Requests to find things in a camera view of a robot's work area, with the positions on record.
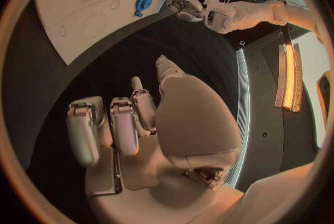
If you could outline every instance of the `blue component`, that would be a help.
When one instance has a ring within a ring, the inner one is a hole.
[[[135,16],[137,17],[143,16],[142,11],[149,8],[152,2],[153,0],[137,0]]]

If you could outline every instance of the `robotic arm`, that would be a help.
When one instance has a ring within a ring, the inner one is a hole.
[[[205,26],[217,33],[244,30],[266,21],[274,25],[286,25],[289,22],[310,30],[319,37],[310,11],[296,6],[286,6],[278,0],[264,3],[223,3],[219,0],[205,0],[204,6],[198,0],[167,0],[166,3],[180,20],[204,20]]]

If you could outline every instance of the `black floor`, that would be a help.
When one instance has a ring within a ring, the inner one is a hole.
[[[223,35],[202,23],[168,18],[126,38],[89,65],[60,96],[38,135],[27,171],[47,199],[74,221],[96,222],[84,193],[85,170],[74,160],[67,139],[68,104],[99,95],[108,106],[116,96],[130,96],[130,80],[135,75],[158,104],[155,61],[161,54],[210,85],[237,117],[237,60]]]

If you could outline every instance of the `orange light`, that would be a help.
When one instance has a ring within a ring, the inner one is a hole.
[[[284,91],[283,107],[291,110],[293,106],[293,95],[294,95],[294,57],[293,47],[290,44],[286,45],[286,87]]]

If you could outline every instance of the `blue knob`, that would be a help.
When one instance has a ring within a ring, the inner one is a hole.
[[[143,16],[142,11],[149,8],[151,6],[152,2],[153,2],[153,0],[137,0],[135,16],[137,16],[137,17]]]

